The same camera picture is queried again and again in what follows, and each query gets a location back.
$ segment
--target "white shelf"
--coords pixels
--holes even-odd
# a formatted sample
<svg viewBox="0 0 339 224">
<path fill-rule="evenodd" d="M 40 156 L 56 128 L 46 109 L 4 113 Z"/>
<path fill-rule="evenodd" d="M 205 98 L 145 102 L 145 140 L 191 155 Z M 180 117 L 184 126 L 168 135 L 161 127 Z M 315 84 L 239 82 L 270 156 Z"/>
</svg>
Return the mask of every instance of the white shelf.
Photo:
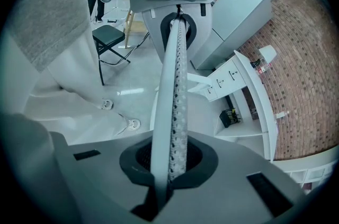
<svg viewBox="0 0 339 224">
<path fill-rule="evenodd" d="M 285 172 L 293 172 L 335 165 L 338 155 L 339 146 L 336 146 L 319 154 L 293 160 L 274 161 L 273 163 Z"/>
<path fill-rule="evenodd" d="M 321 179 L 324 175 L 324 168 L 316 169 L 316 170 L 309 170 L 307 173 L 307 180 L 314 180 L 314 179 Z"/>
<path fill-rule="evenodd" d="M 332 174 L 333 172 L 333 168 L 334 168 L 334 164 L 330 165 L 328 167 L 325 168 L 325 172 L 324 172 L 324 176 L 329 176 Z"/>
<path fill-rule="evenodd" d="M 230 125 L 216 134 L 217 138 L 222 137 L 254 137 L 262 136 L 259 120 L 252 122 L 240 122 Z"/>
<path fill-rule="evenodd" d="M 232 101 L 233 106 L 237 106 L 236 112 L 240 114 L 240 117 L 244 122 L 251 122 L 252 115 L 249 110 L 246 98 L 244 96 L 244 93 L 241 89 L 234 91 L 232 94 L 230 94 L 230 99 Z"/>
<path fill-rule="evenodd" d="M 312 190 L 316 187 L 320 186 L 320 181 L 316 181 L 312 183 Z"/>
<path fill-rule="evenodd" d="M 234 51 L 234 53 L 235 56 L 232 57 L 232 60 L 240 71 L 249 89 L 249 92 L 251 93 L 259 116 L 261 131 L 262 133 L 269 133 L 270 149 L 266 150 L 266 155 L 269 156 L 272 162 L 275 154 L 278 133 L 276 131 L 275 118 L 273 115 L 271 102 L 265 87 L 263 86 L 255 69 L 251 66 L 249 59 L 237 51 Z"/>
<path fill-rule="evenodd" d="M 290 176 L 296 183 L 303 183 L 306 176 L 306 171 L 292 172 Z"/>
<path fill-rule="evenodd" d="M 236 143 L 251 149 L 255 153 L 257 153 L 260 156 L 265 158 L 265 155 L 264 155 L 264 143 L 263 143 L 262 136 L 241 137 L 241 138 L 237 139 Z"/>
</svg>

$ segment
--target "metal pole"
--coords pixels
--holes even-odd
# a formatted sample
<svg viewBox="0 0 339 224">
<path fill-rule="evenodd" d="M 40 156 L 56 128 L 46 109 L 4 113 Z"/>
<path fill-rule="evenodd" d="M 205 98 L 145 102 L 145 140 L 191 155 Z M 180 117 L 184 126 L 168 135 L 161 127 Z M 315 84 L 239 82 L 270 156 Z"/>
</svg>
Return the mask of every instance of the metal pole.
<svg viewBox="0 0 339 224">
<path fill-rule="evenodd" d="M 186 25 L 184 19 L 180 19 L 177 35 L 171 145 L 168 167 L 168 180 L 170 183 L 186 172 L 188 107 Z"/>
<path fill-rule="evenodd" d="M 175 58 L 179 22 L 179 18 L 174 20 L 166 46 L 152 137 L 150 171 L 154 176 L 154 187 L 158 210 L 163 208 L 167 198 L 175 80 Z"/>
</svg>

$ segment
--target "gray sleeve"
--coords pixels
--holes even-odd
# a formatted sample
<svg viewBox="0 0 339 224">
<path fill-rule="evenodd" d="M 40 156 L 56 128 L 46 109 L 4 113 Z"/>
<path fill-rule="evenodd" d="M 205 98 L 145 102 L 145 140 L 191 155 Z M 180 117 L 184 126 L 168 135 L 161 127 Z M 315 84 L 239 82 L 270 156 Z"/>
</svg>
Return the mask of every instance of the gray sleeve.
<svg viewBox="0 0 339 224">
<path fill-rule="evenodd" d="M 29 62 L 42 72 L 90 25 L 87 0 L 17 0 L 7 25 Z"/>
</svg>

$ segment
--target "drawer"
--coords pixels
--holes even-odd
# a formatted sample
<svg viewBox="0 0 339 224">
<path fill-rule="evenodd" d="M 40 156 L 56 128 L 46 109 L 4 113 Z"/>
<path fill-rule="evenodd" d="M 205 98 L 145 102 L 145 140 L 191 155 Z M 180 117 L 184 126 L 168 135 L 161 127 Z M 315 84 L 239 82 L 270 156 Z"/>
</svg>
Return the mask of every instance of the drawer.
<svg viewBox="0 0 339 224">
<path fill-rule="evenodd" d="M 210 75 L 217 97 L 224 97 L 246 86 L 238 68 L 232 60 L 227 61 Z"/>
<path fill-rule="evenodd" d="M 204 90 L 205 96 L 209 101 L 213 101 L 217 98 L 217 93 L 213 87 L 206 88 Z"/>
</svg>

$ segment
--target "pants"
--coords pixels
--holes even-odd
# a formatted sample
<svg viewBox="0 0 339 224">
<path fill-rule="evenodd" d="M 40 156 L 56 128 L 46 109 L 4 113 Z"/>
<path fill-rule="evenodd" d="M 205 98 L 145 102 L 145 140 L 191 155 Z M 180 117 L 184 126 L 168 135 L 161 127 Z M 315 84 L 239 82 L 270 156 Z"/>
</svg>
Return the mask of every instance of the pants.
<svg viewBox="0 0 339 224">
<path fill-rule="evenodd" d="M 101 110 L 105 94 L 90 27 L 42 73 L 28 62 L 4 29 L 0 107 L 23 113 L 47 130 L 62 133 L 69 145 L 105 141 L 126 127 L 113 110 Z"/>
<path fill-rule="evenodd" d="M 88 0 L 88 6 L 90 8 L 90 15 L 92 16 L 93 8 L 96 0 Z M 101 0 L 97 0 L 97 19 L 101 20 L 105 11 L 105 3 Z"/>
</svg>

